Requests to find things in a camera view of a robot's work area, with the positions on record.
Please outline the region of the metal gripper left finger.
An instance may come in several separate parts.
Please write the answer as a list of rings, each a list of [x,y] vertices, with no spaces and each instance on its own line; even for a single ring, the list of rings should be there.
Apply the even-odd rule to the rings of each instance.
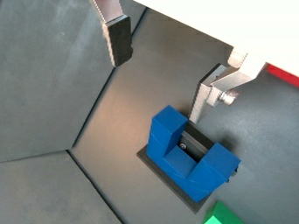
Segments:
[[[119,0],[91,0],[91,2],[101,17],[112,66],[120,67],[133,54],[131,17],[124,14]]]

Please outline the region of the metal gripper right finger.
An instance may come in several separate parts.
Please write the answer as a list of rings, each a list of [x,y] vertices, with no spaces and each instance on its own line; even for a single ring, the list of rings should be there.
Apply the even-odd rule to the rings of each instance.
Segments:
[[[252,55],[233,49],[228,56],[228,66],[217,64],[201,78],[195,93],[189,120],[197,123],[208,108],[223,102],[231,105],[239,93],[235,87],[251,82],[265,66],[265,61]]]

